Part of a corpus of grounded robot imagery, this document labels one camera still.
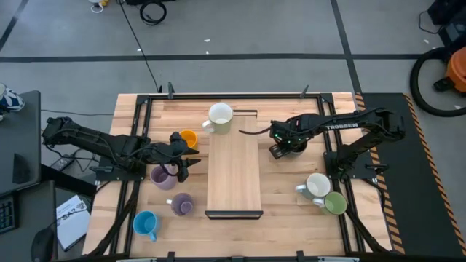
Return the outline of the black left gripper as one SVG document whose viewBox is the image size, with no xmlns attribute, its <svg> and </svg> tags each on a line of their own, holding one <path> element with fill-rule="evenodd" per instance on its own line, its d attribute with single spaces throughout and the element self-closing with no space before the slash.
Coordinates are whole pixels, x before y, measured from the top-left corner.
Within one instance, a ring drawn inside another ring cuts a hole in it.
<svg viewBox="0 0 466 262">
<path fill-rule="evenodd" d="M 178 182 L 184 182 L 188 176 L 188 168 L 200 162 L 200 159 L 181 159 L 182 155 L 195 155 L 199 151 L 189 146 L 190 140 L 181 133 L 174 132 L 170 136 L 170 143 L 150 143 L 147 149 L 148 164 L 168 164 L 178 167 Z"/>
</svg>

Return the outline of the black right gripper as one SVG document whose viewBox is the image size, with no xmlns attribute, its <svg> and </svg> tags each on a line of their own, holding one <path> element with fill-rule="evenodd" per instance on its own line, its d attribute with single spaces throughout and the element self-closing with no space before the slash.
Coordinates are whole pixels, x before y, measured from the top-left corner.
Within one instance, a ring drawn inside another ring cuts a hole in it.
<svg viewBox="0 0 466 262">
<path fill-rule="evenodd" d="M 269 147 L 269 152 L 275 159 L 288 154 L 288 149 L 281 146 L 297 146 L 310 139 L 310 114 L 291 117 L 284 122 L 272 120 L 269 136 L 276 144 Z"/>
</svg>

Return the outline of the dark brown glazed mug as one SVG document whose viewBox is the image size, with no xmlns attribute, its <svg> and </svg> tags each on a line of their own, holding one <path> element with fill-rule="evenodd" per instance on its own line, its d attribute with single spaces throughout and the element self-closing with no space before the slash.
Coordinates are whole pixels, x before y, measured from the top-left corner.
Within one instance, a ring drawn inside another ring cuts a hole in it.
<svg viewBox="0 0 466 262">
<path fill-rule="evenodd" d="M 289 152 L 289 157 L 296 157 L 302 154 L 307 148 L 307 143 L 301 143 L 298 146 L 291 148 Z"/>
</svg>

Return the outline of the lilac stacked-ring mug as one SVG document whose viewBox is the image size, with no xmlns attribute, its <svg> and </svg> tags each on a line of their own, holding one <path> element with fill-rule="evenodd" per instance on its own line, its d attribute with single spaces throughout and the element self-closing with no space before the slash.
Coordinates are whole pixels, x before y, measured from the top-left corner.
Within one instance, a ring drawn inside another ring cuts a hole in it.
<svg viewBox="0 0 466 262">
<path fill-rule="evenodd" d="M 170 190 L 175 187 L 178 178 L 175 175 L 178 167 L 175 164 L 157 165 L 150 174 L 150 179 L 159 189 Z"/>
</svg>

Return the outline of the purple ridged mug brown rim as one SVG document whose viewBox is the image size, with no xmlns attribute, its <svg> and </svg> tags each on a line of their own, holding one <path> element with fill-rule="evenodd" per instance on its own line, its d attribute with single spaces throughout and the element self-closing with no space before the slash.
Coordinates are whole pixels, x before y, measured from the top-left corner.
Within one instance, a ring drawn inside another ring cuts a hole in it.
<svg viewBox="0 0 466 262">
<path fill-rule="evenodd" d="M 194 209 L 194 200 L 187 193 L 176 194 L 172 199 L 167 199 L 166 203 L 178 216 L 188 215 Z"/>
</svg>

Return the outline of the teal grey mug white handle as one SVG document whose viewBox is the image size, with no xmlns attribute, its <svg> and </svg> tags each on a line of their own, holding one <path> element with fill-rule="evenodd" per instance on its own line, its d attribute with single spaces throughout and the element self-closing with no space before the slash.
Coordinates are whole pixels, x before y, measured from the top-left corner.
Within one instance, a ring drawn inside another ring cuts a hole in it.
<svg viewBox="0 0 466 262">
<path fill-rule="evenodd" d="M 331 182 L 324 174 L 312 173 L 303 184 L 295 187 L 295 191 L 310 200 L 321 198 L 331 191 Z"/>
</svg>

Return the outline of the pale sage mug white handle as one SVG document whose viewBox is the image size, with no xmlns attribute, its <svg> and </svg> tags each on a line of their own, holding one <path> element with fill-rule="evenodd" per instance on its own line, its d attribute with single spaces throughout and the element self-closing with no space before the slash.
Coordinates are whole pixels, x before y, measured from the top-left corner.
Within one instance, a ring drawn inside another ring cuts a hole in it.
<svg viewBox="0 0 466 262">
<path fill-rule="evenodd" d="M 215 103 L 208 110 L 208 119 L 202 123 L 205 132 L 225 135 L 229 132 L 233 109 L 226 103 Z"/>
</svg>

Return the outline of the bright green mug white handle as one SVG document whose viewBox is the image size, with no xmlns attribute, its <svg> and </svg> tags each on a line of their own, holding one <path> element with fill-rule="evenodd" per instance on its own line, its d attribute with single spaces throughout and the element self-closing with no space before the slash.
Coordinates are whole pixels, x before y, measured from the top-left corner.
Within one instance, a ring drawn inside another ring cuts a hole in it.
<svg viewBox="0 0 466 262">
<path fill-rule="evenodd" d="M 312 200 L 326 215 L 342 215 L 347 210 L 347 200 L 339 192 L 332 191 L 324 197 L 316 197 Z"/>
</svg>

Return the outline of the light blue mug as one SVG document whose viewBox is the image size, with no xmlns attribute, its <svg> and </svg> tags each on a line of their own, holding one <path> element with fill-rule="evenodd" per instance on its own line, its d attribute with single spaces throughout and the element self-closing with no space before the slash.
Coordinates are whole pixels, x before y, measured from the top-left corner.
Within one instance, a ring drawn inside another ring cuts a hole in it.
<svg viewBox="0 0 466 262">
<path fill-rule="evenodd" d="M 141 211 L 134 217 L 133 230 L 136 234 L 147 236 L 152 242 L 156 242 L 159 231 L 159 219 L 152 211 Z"/>
</svg>

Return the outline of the wooden riser shelf black legs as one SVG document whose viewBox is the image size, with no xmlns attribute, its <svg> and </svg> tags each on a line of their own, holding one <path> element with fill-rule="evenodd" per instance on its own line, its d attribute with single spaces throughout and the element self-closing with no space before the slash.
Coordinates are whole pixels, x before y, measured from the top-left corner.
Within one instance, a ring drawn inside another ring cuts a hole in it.
<svg viewBox="0 0 466 262">
<path fill-rule="evenodd" d="M 258 220 L 263 215 L 256 110 L 235 110 L 228 132 L 209 135 L 206 216 L 211 220 Z"/>
</svg>

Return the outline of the black power adapter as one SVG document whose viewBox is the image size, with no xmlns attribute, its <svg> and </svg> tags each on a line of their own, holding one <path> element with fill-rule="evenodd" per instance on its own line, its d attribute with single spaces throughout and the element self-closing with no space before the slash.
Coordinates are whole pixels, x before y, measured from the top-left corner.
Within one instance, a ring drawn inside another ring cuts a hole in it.
<svg viewBox="0 0 466 262">
<path fill-rule="evenodd" d="M 74 158 L 70 155 L 64 155 L 63 157 L 59 158 L 55 162 L 53 162 L 50 167 L 58 172 L 64 171 L 67 167 L 69 167 L 74 162 Z"/>
</svg>

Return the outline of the white printed booklet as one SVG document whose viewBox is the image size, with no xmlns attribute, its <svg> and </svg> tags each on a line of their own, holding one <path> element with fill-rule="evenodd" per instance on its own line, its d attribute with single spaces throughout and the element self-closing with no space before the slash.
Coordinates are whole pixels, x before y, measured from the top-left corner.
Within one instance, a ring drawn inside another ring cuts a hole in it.
<svg viewBox="0 0 466 262">
<path fill-rule="evenodd" d="M 90 211 L 86 202 L 75 195 L 56 208 L 56 215 L 58 241 L 68 251 L 87 233 Z"/>
</svg>

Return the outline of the black mat with hazard stripes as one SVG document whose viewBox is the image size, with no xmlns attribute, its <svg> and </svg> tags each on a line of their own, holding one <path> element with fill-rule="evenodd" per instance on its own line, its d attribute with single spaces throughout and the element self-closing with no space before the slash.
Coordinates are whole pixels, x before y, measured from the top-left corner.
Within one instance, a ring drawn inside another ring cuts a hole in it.
<svg viewBox="0 0 466 262">
<path fill-rule="evenodd" d="M 360 110 L 385 107 L 404 118 L 406 136 L 371 150 L 388 165 L 377 180 L 392 249 L 405 255 L 466 258 L 466 241 L 433 161 L 411 99 L 402 93 L 357 93 Z"/>
</svg>

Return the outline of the black desk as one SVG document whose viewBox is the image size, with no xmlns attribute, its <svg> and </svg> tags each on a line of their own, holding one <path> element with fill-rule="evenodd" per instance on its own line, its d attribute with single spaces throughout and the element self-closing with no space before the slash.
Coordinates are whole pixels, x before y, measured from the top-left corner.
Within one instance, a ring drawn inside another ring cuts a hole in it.
<svg viewBox="0 0 466 262">
<path fill-rule="evenodd" d="M 41 180 L 41 94 L 34 90 L 20 96 L 23 109 L 0 121 L 0 195 Z"/>
<path fill-rule="evenodd" d="M 0 262 L 31 262 L 36 233 L 56 219 L 55 183 L 44 182 L 19 191 L 19 227 L 0 234 Z"/>
</svg>

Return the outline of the black computer mouse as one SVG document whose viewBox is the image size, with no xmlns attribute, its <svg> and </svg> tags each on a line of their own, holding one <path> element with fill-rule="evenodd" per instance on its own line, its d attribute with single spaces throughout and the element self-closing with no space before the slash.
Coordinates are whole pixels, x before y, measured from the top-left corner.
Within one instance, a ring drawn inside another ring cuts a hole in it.
<svg viewBox="0 0 466 262">
<path fill-rule="evenodd" d="M 31 262 L 52 260 L 54 237 L 54 232 L 50 227 L 36 233 L 31 244 Z"/>
</svg>

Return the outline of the blue white patterned object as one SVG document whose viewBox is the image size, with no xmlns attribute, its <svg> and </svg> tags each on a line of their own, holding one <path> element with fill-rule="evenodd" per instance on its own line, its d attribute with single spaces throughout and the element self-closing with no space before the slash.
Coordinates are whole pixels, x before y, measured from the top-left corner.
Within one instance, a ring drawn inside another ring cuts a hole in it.
<svg viewBox="0 0 466 262">
<path fill-rule="evenodd" d="M 20 111 L 24 106 L 24 99 L 0 82 L 0 122 L 4 119 L 5 114 Z"/>
</svg>

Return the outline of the black keyboard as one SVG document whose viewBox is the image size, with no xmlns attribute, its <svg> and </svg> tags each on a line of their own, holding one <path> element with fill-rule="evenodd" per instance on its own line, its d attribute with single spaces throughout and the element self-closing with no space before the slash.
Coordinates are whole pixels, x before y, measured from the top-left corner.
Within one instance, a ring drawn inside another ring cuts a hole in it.
<svg viewBox="0 0 466 262">
<path fill-rule="evenodd" d="M 0 198 L 0 234 L 12 231 L 19 226 L 16 197 L 13 194 Z"/>
</svg>

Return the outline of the orange shop vacuum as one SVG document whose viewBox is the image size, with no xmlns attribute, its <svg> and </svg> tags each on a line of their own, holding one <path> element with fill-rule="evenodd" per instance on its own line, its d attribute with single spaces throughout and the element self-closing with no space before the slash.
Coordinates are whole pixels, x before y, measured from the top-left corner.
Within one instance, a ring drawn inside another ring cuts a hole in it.
<svg viewBox="0 0 466 262">
<path fill-rule="evenodd" d="M 445 76 L 434 83 L 435 91 L 455 89 L 466 95 L 466 47 L 457 50 L 447 64 Z"/>
</svg>

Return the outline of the black equipment case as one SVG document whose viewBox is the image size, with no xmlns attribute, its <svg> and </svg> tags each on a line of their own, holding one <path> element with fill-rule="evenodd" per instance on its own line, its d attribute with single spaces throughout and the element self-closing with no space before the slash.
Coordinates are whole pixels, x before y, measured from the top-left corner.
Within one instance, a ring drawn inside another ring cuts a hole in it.
<svg viewBox="0 0 466 262">
<path fill-rule="evenodd" d="M 445 47 L 466 46 L 466 0 L 435 0 L 427 9 Z"/>
</svg>

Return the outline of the black metal table frame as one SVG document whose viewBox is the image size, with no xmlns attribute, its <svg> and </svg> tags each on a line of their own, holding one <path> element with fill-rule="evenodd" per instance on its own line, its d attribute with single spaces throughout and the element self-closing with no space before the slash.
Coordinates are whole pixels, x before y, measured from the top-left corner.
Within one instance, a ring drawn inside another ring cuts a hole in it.
<svg viewBox="0 0 466 262">
<path fill-rule="evenodd" d="M 158 94 L 150 103 L 136 94 L 117 98 L 111 134 L 136 132 L 153 140 L 167 141 L 172 132 L 190 129 L 197 133 L 198 159 L 189 178 L 174 189 L 158 189 L 149 179 L 138 185 L 137 211 L 150 210 L 161 220 L 158 240 L 136 234 L 124 223 L 117 239 L 117 250 L 130 256 L 163 258 L 189 257 L 283 257 L 302 251 L 305 255 L 342 255 L 346 251 L 367 250 L 368 245 L 354 230 L 348 218 L 326 215 L 295 187 L 314 172 L 325 169 L 323 154 L 342 143 L 351 143 L 360 130 L 322 134 L 312 139 L 304 153 L 276 160 L 269 153 L 272 140 L 266 133 L 258 137 L 261 200 L 263 215 L 258 220 L 211 220 L 205 215 L 208 195 L 209 136 L 202 130 L 208 109 L 224 102 L 237 110 L 256 110 L 257 128 L 264 130 L 271 120 L 284 121 L 305 113 L 343 114 L 360 110 L 356 94 L 333 92 L 326 95 L 297 92 L 177 94 L 173 99 Z M 176 215 L 167 199 L 187 193 L 194 209 Z"/>
</svg>

